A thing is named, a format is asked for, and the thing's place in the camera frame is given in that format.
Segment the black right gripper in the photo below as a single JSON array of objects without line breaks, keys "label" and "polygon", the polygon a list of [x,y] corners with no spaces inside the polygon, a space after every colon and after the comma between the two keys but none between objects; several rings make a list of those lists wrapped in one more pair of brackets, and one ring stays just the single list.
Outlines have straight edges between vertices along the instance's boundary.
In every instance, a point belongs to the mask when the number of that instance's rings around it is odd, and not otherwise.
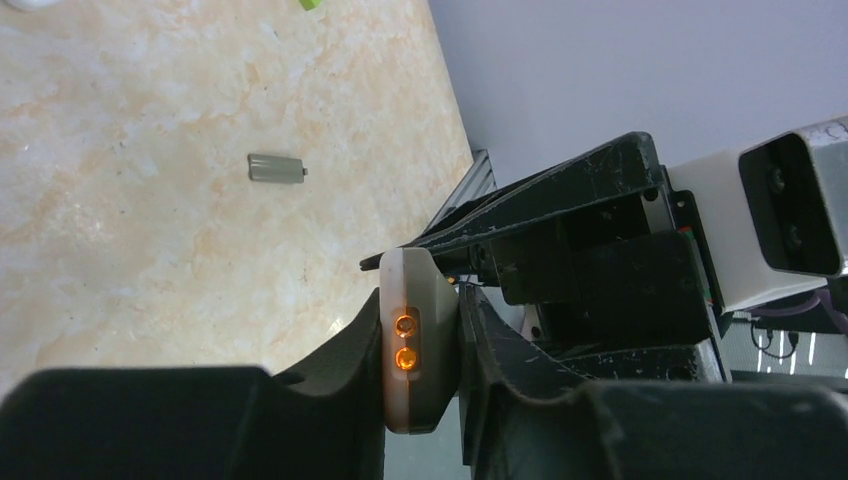
[{"label": "black right gripper", "polygon": [[438,257],[479,243],[481,283],[537,316],[523,337],[474,288],[475,380],[729,380],[696,231],[682,219],[652,231],[642,200],[626,197],[662,182],[654,138],[632,131],[467,201],[403,245]]}]

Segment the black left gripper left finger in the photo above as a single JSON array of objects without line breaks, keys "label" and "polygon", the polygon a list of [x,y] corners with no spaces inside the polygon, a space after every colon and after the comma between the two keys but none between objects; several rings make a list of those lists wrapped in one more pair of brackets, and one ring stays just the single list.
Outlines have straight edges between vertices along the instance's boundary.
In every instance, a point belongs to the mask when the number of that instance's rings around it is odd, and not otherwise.
[{"label": "black left gripper left finger", "polygon": [[290,368],[51,369],[1,405],[5,479],[379,479],[379,296]]}]

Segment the grey remote control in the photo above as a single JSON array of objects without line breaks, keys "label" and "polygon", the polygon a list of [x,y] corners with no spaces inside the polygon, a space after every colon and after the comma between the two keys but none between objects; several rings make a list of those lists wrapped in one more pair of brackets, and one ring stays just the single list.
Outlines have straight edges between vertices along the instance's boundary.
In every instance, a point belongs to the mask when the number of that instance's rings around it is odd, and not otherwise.
[{"label": "grey remote control", "polygon": [[457,391],[457,289],[423,248],[395,248],[379,262],[383,408],[396,434],[436,429]]}]

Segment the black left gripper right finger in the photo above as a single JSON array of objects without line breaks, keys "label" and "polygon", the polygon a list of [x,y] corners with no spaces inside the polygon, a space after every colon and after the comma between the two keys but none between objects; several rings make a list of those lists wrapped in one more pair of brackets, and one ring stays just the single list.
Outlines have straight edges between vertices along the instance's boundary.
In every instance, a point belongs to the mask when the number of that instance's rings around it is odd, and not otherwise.
[{"label": "black left gripper right finger", "polygon": [[475,479],[843,479],[847,398],[813,385],[477,381],[459,290],[462,459]]}]

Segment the grey battery cover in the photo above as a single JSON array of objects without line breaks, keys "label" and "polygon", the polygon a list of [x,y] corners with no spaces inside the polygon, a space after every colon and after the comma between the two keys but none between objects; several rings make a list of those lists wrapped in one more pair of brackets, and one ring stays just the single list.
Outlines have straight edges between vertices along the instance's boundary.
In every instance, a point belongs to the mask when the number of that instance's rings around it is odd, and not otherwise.
[{"label": "grey battery cover", "polygon": [[247,156],[248,177],[254,182],[302,184],[308,169],[301,159],[251,153]]}]

